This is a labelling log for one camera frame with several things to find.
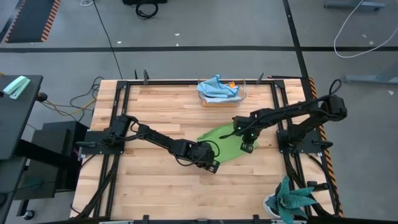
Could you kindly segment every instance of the wooden tabletop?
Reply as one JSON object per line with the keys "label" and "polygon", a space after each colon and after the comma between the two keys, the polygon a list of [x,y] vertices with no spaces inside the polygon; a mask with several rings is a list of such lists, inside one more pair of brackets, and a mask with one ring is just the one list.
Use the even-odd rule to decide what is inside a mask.
{"label": "wooden tabletop", "polygon": [[[305,100],[299,79],[284,81],[289,104]],[[116,82],[101,82],[92,130],[101,131],[109,126]],[[230,123],[234,116],[248,116],[251,111],[274,107],[269,85],[248,85],[247,92],[248,97],[240,107],[205,108],[200,104],[196,85],[136,85],[130,91],[127,114],[171,138],[196,141],[203,133]],[[301,116],[293,122],[305,118]],[[276,131],[277,126],[263,130],[257,140],[259,146],[252,154],[222,163],[216,174],[196,166],[182,167],[167,150],[149,142],[128,142],[120,158],[112,220],[141,220],[143,215],[150,215],[151,220],[251,219],[253,214],[273,218],[264,211],[262,201],[274,194],[286,175]],[[307,156],[301,159],[305,180],[326,182],[316,163]],[[103,156],[97,155],[82,168],[73,208],[82,210],[92,198],[102,160]],[[101,214],[107,192],[104,195]],[[313,195],[326,211],[333,213],[329,191]]]}

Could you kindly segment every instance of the concrete floor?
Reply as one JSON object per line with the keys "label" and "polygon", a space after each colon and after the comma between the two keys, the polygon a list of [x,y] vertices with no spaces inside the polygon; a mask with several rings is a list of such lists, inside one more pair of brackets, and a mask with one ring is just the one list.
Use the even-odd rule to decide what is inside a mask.
{"label": "concrete floor", "polygon": [[[81,7],[80,0],[62,1],[50,37],[45,43],[0,44],[1,48],[109,47],[93,6]],[[371,46],[384,41],[395,29],[396,1],[379,12],[359,12],[347,24],[338,45]],[[0,2],[0,27],[12,14],[17,0]],[[331,47],[348,10],[324,9],[319,0],[290,0],[301,46]],[[115,0],[98,0],[97,5],[115,47],[268,45],[293,46],[282,1],[273,0],[170,0],[160,5],[158,15],[139,20],[134,10]],[[398,45],[398,36],[389,45]],[[356,52],[343,52],[345,55]],[[153,78],[257,78],[265,75],[301,76],[295,52],[118,52],[124,78],[134,78],[148,70]],[[396,62],[398,52],[372,52],[341,59],[333,52],[304,52],[308,74],[314,78],[318,94],[326,94],[330,83],[346,74],[377,74]],[[58,104],[86,93],[97,76],[118,79],[110,52],[0,53],[0,72],[8,75],[43,75],[42,91]],[[395,110],[398,87],[347,84],[338,94],[345,99],[348,117],[325,125],[331,148],[340,198],[346,217],[398,221],[395,211],[398,194]],[[81,105],[91,100],[81,99]],[[34,106],[29,124],[70,120],[40,104]],[[82,123],[89,126],[91,116]],[[24,139],[32,129],[26,127]],[[37,215],[31,221],[16,218],[14,203],[7,223],[40,223],[68,217],[73,194],[33,200],[29,209]]]}

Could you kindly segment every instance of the green plant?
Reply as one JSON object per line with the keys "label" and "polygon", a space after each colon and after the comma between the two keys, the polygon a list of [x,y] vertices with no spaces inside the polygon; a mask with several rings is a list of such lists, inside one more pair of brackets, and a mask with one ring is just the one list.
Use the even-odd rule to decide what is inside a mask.
{"label": "green plant", "polygon": [[286,176],[278,186],[279,191],[274,196],[268,198],[266,205],[278,211],[280,218],[286,224],[293,224],[293,215],[308,218],[301,207],[317,203],[317,201],[308,197],[313,187],[290,190],[289,181],[289,177]]}

